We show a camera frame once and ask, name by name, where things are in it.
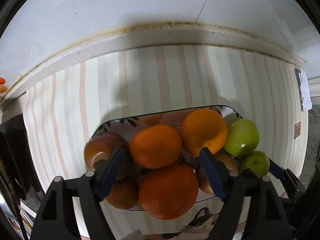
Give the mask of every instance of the fruit bowl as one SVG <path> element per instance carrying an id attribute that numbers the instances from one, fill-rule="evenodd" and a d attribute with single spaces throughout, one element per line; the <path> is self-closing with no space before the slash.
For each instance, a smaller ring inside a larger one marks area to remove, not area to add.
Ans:
<path id="1" fill-rule="evenodd" d="M 177 131 L 180 131 L 181 124 L 185 117 L 193 111 L 196 111 L 201 108 L 212 109 L 220 114 L 225 120 L 227 125 L 229 126 L 234 121 L 241 119 L 241 115 L 236 112 L 234 109 L 225 106 L 225 105 L 212 105 L 205 107 L 194 107 L 188 109 L 179 109 L 161 113 L 147 114 L 147 115 L 137 115 L 127 118 L 120 118 L 115 120 L 110 120 L 102 125 L 95 131 L 91 139 L 94 139 L 98 136 L 105 135 L 107 133 L 116 133 L 121 135 L 127 142 L 130 143 L 133 136 L 141 130 L 145 128 L 157 125 L 157 124 L 166 124 L 170 125 Z M 182 157 L 178 160 L 180 163 L 185 163 L 186 165 L 192 167 L 194 170 L 196 169 L 198 163 L 194 156 L 190 155 L 186 152 L 185 149 L 182 151 Z M 148 173 L 148 169 L 141 168 L 137 164 L 134 164 L 130 172 L 130 176 L 133 177 L 138 184 L 140 184 L 141 179 L 144 175 Z M 196 199 L 196 203 L 205 201 L 207 199 L 213 198 L 214 195 L 206 194 L 199 190 L 198 196 Z M 143 211 L 144 209 L 138 203 L 134 207 L 128 209 L 132 211 Z"/>

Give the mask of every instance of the white paper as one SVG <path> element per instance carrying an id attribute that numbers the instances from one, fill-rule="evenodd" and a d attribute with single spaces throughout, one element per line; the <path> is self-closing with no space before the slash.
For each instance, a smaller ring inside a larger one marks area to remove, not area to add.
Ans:
<path id="1" fill-rule="evenodd" d="M 306 72 L 301 70 L 301 73 L 299 73 L 299 78 L 301 82 L 300 91 L 301 91 L 303 111 L 308 111 L 309 109 L 312 109 L 312 103 L 310 98 L 309 85 L 308 85 Z"/>

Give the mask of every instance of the green apple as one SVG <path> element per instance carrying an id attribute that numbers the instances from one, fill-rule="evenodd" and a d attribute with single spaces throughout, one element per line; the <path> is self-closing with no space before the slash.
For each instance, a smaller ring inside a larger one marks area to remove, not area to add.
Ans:
<path id="1" fill-rule="evenodd" d="M 250 169 L 259 177 L 266 176 L 269 172 L 269 168 L 269 158 L 262 151 L 253 151 L 252 153 L 242 157 L 239 163 L 240 172 L 245 169 Z"/>
<path id="2" fill-rule="evenodd" d="M 233 157 L 241 157 L 254 151 L 259 139 L 259 130 L 254 122 L 240 119 L 229 126 L 227 141 L 223 148 Z"/>

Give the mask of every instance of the orange fruit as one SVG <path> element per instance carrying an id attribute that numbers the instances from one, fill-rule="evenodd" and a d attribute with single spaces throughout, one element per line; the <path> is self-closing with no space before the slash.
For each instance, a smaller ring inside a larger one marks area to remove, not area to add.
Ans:
<path id="1" fill-rule="evenodd" d="M 174 128 L 157 124 L 134 135 L 130 142 L 130 152 L 136 163 L 143 168 L 161 168 L 179 159 L 182 141 Z"/>
<path id="2" fill-rule="evenodd" d="M 1 93 L 4 93 L 4 92 L 7 92 L 8 91 L 8 87 L 5 86 L 5 85 L 0 85 L 0 94 Z"/>
<path id="3" fill-rule="evenodd" d="M 192 168 L 173 164 L 152 170 L 143 178 L 139 201 L 150 216 L 172 220 L 192 208 L 198 196 L 198 187 Z"/>
<path id="4" fill-rule="evenodd" d="M 115 208 L 129 209 L 138 203 L 138 197 L 138 183 L 132 177 L 127 176 L 113 184 L 106 201 Z"/>
<path id="5" fill-rule="evenodd" d="M 180 135 L 184 148 L 193 156 L 199 156 L 203 147 L 208 147 L 215 154 L 227 140 L 228 127 L 220 114 L 204 108 L 187 115 L 182 122 Z"/>

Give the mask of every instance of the apple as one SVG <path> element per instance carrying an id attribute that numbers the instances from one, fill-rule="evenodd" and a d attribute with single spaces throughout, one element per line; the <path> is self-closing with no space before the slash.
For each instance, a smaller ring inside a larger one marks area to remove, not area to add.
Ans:
<path id="1" fill-rule="evenodd" d="M 250 169 L 259 177 L 266 176 L 269 172 L 269 168 L 269 158 L 262 151 L 253 151 L 252 153 L 242 157 L 239 163 L 240 172 L 245 169 Z"/>
<path id="2" fill-rule="evenodd" d="M 233 157 L 241 157 L 254 151 L 259 139 L 260 134 L 255 123 L 249 119 L 240 119 L 229 126 L 223 148 Z"/>
<path id="3" fill-rule="evenodd" d="M 116 180 L 105 200 L 115 208 L 132 208 L 139 201 L 139 185 L 130 176 Z"/>
<path id="4" fill-rule="evenodd" d="M 124 164 L 118 173 L 117 179 L 126 177 L 133 167 L 130 146 L 121 135 L 114 132 L 108 132 L 102 136 L 97 136 L 86 144 L 84 147 L 84 161 L 87 170 L 94 171 L 99 162 L 107 160 L 116 147 L 122 148 L 125 153 Z"/>
<path id="5" fill-rule="evenodd" d="M 217 161 L 223 162 L 223 164 L 229 171 L 238 171 L 238 166 L 236 165 L 235 160 L 230 155 L 220 150 L 215 155 L 213 155 L 213 157 Z M 212 187 L 210 186 L 210 183 L 207 180 L 207 177 L 205 176 L 204 171 L 200 165 L 198 165 L 196 168 L 196 176 L 199 182 L 199 189 L 204 193 L 214 195 Z"/>

